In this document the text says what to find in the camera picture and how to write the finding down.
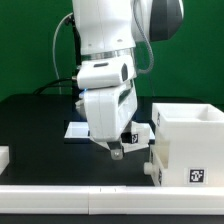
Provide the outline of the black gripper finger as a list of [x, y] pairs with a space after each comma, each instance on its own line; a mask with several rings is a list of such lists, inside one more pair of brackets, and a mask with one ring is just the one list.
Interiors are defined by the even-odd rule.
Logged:
[[120, 141], [108, 142], [108, 147], [113, 160], [122, 160], [124, 157], [124, 149]]

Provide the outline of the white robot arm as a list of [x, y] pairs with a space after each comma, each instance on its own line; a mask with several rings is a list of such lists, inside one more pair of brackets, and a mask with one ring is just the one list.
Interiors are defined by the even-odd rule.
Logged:
[[140, 41], [170, 39], [184, 18], [183, 0], [72, 0], [81, 42], [77, 109], [87, 120], [90, 139], [120, 160], [127, 149], [149, 142], [149, 127], [132, 120], [137, 110], [134, 50]]

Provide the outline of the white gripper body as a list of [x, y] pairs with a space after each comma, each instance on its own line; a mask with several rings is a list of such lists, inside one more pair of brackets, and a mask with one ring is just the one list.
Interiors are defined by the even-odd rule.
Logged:
[[79, 97], [76, 110], [87, 120], [96, 142], [118, 141], [137, 110], [133, 80], [117, 87], [88, 89]]

